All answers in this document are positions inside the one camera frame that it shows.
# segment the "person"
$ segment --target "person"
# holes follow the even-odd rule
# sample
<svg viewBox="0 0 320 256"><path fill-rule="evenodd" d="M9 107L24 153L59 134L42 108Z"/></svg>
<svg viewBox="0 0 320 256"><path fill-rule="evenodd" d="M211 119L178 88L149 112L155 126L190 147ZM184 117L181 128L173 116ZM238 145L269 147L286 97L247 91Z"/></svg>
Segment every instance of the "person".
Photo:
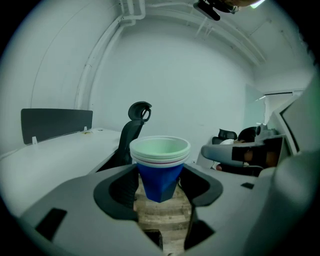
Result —
<svg viewBox="0 0 320 256"><path fill-rule="evenodd" d="M226 139L220 143L220 145L230 145L230 144L238 144L238 143L250 143L254 142L256 137L256 127L249 127L242 130L236 140L234 139ZM211 167L217 171L222 171L219 162L214 161Z"/></svg>

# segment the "office chair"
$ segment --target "office chair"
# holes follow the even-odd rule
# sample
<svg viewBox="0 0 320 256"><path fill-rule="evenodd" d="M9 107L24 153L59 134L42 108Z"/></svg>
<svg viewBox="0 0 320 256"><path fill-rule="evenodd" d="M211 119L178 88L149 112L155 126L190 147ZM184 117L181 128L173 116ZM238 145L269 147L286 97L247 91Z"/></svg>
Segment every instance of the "office chair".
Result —
<svg viewBox="0 0 320 256"><path fill-rule="evenodd" d="M131 119L122 129L119 147L111 159L102 166L98 172L125 166L132 163L132 158L130 156L130 142L138 138L142 126L148 122L151 116L152 105L145 101L139 101L134 103L128 111L128 116Z"/></svg>
<svg viewBox="0 0 320 256"><path fill-rule="evenodd" d="M219 129L219 130L220 131L219 131L218 137L212 138L213 145L218 145L221 142L228 139L236 140L238 138L237 134L234 131L222 130L222 129Z"/></svg>

